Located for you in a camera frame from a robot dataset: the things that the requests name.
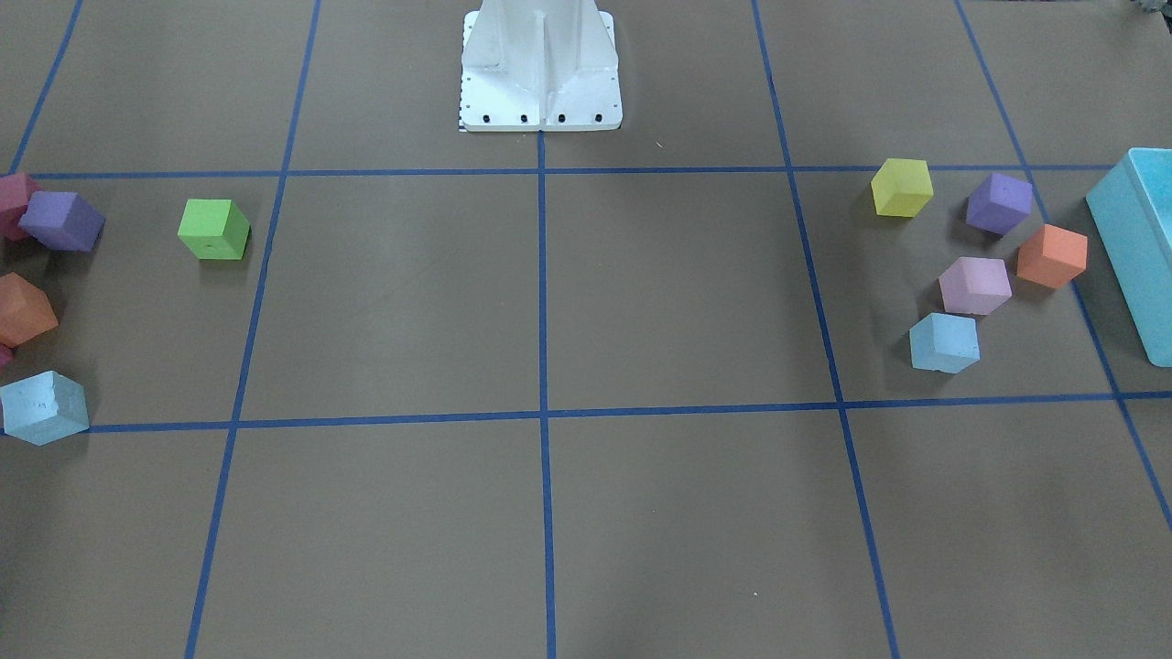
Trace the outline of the purple foam block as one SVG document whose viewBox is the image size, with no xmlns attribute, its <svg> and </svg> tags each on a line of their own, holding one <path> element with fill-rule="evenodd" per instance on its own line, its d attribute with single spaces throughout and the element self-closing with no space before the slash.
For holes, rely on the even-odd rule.
<svg viewBox="0 0 1172 659">
<path fill-rule="evenodd" d="M 965 222 L 997 236 L 1006 236 L 1026 220 L 1034 206 L 1034 185 L 1006 174 L 992 172 L 970 193 Z"/>
<path fill-rule="evenodd" d="M 91 252 L 105 217 L 77 192 L 38 191 L 18 227 L 55 251 Z"/>
</svg>

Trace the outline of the pink foam block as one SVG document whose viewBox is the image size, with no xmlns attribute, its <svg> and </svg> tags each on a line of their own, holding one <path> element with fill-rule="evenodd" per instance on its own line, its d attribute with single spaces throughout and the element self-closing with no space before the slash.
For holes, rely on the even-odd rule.
<svg viewBox="0 0 1172 659">
<path fill-rule="evenodd" d="M 938 283 L 950 314 L 989 315 L 1013 295 L 1006 261 L 997 258 L 959 257 Z"/>
</svg>

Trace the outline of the orange foam block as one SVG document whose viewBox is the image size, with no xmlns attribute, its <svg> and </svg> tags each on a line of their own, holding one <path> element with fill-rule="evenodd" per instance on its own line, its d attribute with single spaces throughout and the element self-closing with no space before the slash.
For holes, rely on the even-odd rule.
<svg viewBox="0 0 1172 659">
<path fill-rule="evenodd" d="M 1083 233 L 1043 224 L 1018 249 L 1016 276 L 1059 288 L 1086 270 L 1089 239 Z"/>
<path fill-rule="evenodd" d="M 1 342 L 13 349 L 59 326 L 48 297 L 18 274 L 1 276 Z"/>
</svg>

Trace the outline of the cyan plastic bin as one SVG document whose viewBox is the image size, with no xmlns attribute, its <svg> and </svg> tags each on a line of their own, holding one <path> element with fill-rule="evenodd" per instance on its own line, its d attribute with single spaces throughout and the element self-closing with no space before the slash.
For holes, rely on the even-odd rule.
<svg viewBox="0 0 1172 659">
<path fill-rule="evenodd" d="M 1171 150 L 1131 147 L 1086 195 L 1149 362 L 1171 366 Z"/>
</svg>

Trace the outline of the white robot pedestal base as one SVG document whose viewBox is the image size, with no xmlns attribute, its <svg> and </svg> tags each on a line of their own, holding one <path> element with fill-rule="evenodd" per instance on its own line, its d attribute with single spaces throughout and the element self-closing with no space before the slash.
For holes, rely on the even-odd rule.
<svg viewBox="0 0 1172 659">
<path fill-rule="evenodd" d="M 484 1 L 461 38 L 464 131 L 624 125 L 614 16 L 594 1 Z"/>
</svg>

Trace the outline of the green foam block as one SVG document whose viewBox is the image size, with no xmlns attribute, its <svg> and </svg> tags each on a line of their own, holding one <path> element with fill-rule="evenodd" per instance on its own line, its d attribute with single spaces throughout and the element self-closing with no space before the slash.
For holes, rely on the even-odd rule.
<svg viewBox="0 0 1172 659">
<path fill-rule="evenodd" d="M 188 199 L 177 236 L 202 260 L 241 260 L 251 222 L 234 201 Z"/>
</svg>

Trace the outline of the yellow foam block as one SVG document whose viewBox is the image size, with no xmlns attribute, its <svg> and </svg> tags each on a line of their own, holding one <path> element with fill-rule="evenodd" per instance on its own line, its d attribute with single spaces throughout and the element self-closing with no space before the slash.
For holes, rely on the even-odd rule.
<svg viewBox="0 0 1172 659">
<path fill-rule="evenodd" d="M 933 201 L 934 185 L 928 163 L 922 159 L 890 157 L 871 181 L 875 215 L 914 218 Z"/>
</svg>

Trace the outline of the magenta foam block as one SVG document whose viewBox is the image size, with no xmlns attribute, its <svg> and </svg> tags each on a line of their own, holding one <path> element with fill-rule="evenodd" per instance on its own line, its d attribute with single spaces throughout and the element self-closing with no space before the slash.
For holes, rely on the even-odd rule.
<svg viewBox="0 0 1172 659">
<path fill-rule="evenodd" d="M 8 242 L 25 242 L 29 237 L 18 225 L 27 212 L 34 192 L 41 191 L 38 181 L 26 172 L 1 177 L 1 236 Z"/>
</svg>

